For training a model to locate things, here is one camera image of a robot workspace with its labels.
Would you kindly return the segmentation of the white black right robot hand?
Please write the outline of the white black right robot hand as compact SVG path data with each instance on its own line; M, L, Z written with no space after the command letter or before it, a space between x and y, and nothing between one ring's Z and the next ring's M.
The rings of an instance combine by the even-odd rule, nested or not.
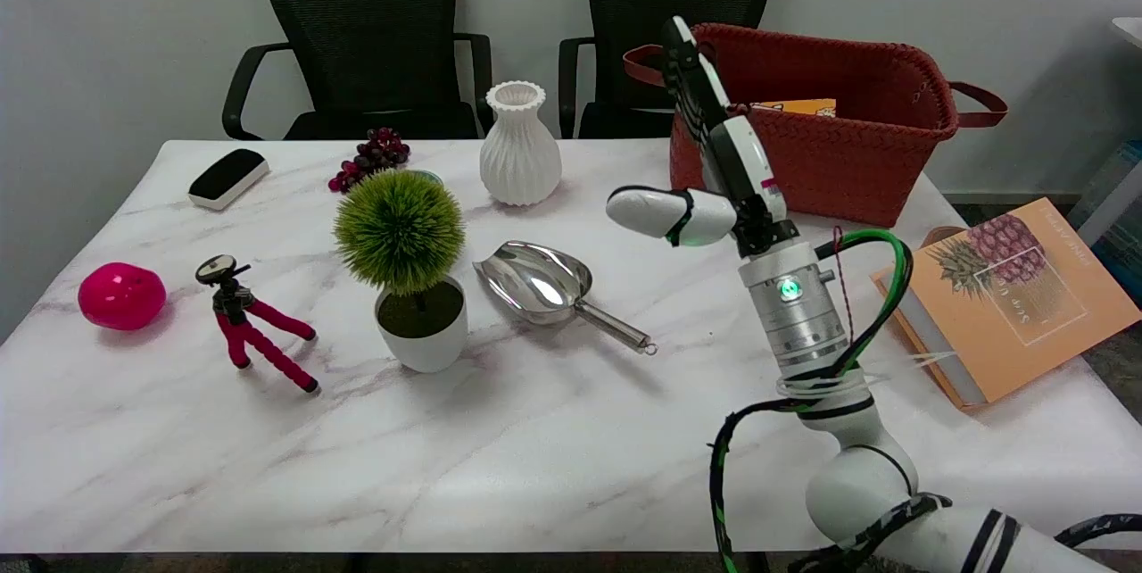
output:
M683 17L662 29L662 76L685 134L699 150L702 189L618 187L608 218L671 247L709 247L734 239L738 255L758 257L789 247L799 231L747 116L734 114L715 65Z

